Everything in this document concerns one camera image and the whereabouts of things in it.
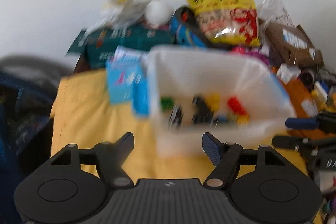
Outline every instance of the red cartoon character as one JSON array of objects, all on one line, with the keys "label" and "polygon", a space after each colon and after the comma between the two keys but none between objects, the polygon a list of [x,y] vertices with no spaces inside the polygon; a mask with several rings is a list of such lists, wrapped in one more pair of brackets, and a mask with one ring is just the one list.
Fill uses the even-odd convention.
[{"label": "red cartoon character", "polygon": [[246,43],[248,45],[252,42],[252,39],[257,38],[257,12],[255,10],[242,10],[235,8],[230,11],[230,16],[232,20],[241,24],[239,33],[244,33]]}]

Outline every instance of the yellow tablecloth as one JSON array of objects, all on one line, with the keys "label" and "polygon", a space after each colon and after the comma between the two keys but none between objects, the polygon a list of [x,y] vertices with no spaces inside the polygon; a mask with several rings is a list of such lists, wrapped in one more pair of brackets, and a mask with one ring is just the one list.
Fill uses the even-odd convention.
[{"label": "yellow tablecloth", "polygon": [[[78,144],[80,149],[92,148],[103,141],[115,142],[125,132],[132,132],[135,146],[123,169],[134,182],[138,178],[199,178],[203,182],[213,170],[205,154],[160,158],[150,122],[134,117],[128,103],[110,105],[103,69],[63,78],[51,117],[54,118],[52,155],[69,143]],[[263,143],[271,144],[271,139]],[[297,152],[279,152],[306,173],[305,164]],[[94,166],[84,165],[82,169],[97,175]],[[253,166],[243,166],[239,175],[253,169]],[[320,217],[315,223],[321,223]]]}]

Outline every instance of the white round object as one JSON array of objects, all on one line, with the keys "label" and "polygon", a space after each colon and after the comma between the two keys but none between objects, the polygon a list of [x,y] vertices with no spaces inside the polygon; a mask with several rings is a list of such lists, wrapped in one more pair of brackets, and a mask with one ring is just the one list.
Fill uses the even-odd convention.
[{"label": "white round object", "polygon": [[148,24],[159,26],[166,24],[173,16],[173,8],[162,0],[151,1],[145,9],[145,20]]}]

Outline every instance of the pile of clutter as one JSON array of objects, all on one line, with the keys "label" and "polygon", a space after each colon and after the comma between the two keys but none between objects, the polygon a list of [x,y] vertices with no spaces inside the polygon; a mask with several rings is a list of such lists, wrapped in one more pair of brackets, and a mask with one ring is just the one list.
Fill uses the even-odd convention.
[{"label": "pile of clutter", "polygon": [[[150,112],[146,60],[153,46],[212,48],[256,59],[290,96],[297,116],[286,123],[290,135],[311,140],[336,136],[336,77],[280,0],[264,0],[258,7],[254,0],[186,2],[188,6],[174,12],[163,0],[109,0],[102,19],[82,30],[68,52],[83,54],[91,68],[106,66],[111,103],[132,101],[135,113],[145,117]],[[239,126],[250,121],[236,94],[225,99],[226,113],[219,110],[222,101],[214,92],[195,94],[188,99],[194,107],[189,120],[173,96],[161,97],[161,106],[168,113],[168,127],[230,122]],[[333,214],[328,209],[325,218]]]}]

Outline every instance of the translucent plastic container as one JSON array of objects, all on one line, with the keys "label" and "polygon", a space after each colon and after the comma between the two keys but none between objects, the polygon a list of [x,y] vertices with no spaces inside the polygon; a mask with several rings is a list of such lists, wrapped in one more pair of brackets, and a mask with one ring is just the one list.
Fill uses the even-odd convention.
[{"label": "translucent plastic container", "polygon": [[[256,59],[218,50],[154,47],[148,56],[150,119],[161,156],[201,154],[202,134],[210,132],[221,142],[235,142],[252,148],[267,136],[285,129],[288,117],[295,117],[289,97],[268,68]],[[226,104],[236,96],[246,108],[246,125],[168,126],[160,98],[190,98],[196,94],[219,93]]]}]

